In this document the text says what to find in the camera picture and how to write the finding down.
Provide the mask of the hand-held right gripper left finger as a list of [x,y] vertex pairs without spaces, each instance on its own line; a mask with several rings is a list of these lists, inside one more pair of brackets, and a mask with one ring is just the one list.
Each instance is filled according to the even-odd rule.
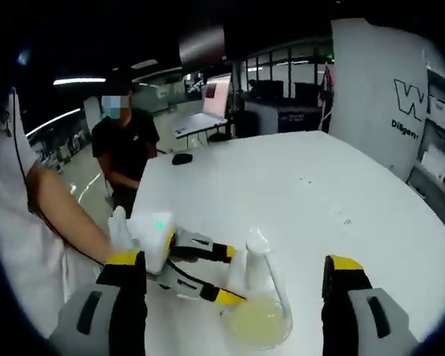
[[145,253],[119,252],[68,299],[49,344],[58,355],[144,355],[146,291]]

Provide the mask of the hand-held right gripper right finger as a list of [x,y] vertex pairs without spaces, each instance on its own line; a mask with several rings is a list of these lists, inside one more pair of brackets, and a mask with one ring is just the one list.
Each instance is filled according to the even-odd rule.
[[410,355],[418,345],[406,311],[351,258],[326,256],[322,298],[324,355]]

